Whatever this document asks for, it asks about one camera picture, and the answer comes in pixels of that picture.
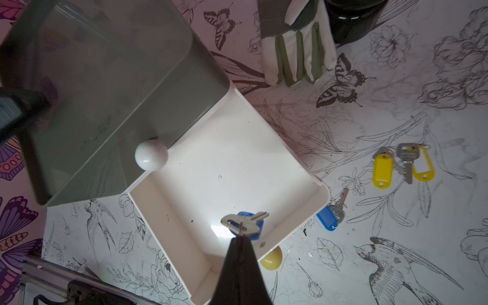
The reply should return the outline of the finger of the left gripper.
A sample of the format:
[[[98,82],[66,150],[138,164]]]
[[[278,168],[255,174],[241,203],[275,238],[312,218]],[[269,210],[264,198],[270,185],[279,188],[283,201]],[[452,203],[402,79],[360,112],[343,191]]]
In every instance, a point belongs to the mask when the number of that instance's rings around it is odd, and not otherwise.
[[[33,124],[50,108],[40,91],[1,87],[1,145]]]

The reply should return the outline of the yellow tagged key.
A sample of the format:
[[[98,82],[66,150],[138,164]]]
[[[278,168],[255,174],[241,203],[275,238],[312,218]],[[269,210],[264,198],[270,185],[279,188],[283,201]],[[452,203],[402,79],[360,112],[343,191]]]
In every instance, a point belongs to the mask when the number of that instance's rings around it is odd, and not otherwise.
[[[403,143],[396,148],[398,157],[403,162],[404,178],[406,183],[412,184],[414,179],[421,182],[429,182],[435,177],[427,149],[420,144]]]
[[[395,161],[394,152],[381,147],[373,156],[373,177],[372,183],[378,189],[388,189],[393,180],[393,172],[397,171],[401,176],[405,175],[405,170]]]

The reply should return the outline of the white drawer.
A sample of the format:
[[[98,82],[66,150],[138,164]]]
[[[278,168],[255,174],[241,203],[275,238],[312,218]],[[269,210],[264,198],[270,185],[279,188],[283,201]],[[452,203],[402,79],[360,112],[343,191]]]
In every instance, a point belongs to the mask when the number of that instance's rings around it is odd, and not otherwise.
[[[128,194],[191,304],[207,304],[215,291],[232,237],[224,216],[269,214],[253,244],[262,259],[330,198],[234,86]]]

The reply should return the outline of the grey cream three-drawer chest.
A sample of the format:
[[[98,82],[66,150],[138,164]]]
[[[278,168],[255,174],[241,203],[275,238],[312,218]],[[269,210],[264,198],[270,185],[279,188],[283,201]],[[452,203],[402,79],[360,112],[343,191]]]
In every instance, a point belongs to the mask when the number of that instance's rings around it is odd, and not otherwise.
[[[19,135],[45,207],[124,193],[137,146],[172,146],[230,81],[171,1],[2,1],[1,84],[49,109]]]

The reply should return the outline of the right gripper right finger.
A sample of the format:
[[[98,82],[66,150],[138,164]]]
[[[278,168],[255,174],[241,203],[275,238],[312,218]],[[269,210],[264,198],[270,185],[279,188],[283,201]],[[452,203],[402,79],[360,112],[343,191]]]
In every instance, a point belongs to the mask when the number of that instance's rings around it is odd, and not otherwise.
[[[239,236],[239,304],[273,304],[247,236]]]

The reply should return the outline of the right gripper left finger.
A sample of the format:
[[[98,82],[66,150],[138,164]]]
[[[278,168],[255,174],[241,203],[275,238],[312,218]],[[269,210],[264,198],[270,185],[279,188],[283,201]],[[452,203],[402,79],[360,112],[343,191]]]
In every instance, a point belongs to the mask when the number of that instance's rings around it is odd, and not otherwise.
[[[238,275],[240,246],[241,236],[237,236],[231,240],[221,270],[221,275],[217,282],[217,286],[210,304],[231,305],[240,303],[240,284]]]

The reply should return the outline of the blue tagged key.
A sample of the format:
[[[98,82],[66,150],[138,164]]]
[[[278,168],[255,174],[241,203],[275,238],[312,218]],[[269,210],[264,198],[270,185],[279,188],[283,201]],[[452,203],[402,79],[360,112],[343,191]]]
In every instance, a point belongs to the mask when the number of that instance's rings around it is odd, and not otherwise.
[[[249,237],[252,241],[259,240],[264,220],[269,217],[268,212],[229,214],[221,219],[221,224],[227,227],[235,236]]]
[[[317,217],[324,228],[328,231],[335,231],[340,223],[343,222],[346,213],[344,211],[344,204],[349,193],[348,188],[344,188],[339,196],[339,200],[333,205],[327,205],[319,213]]]

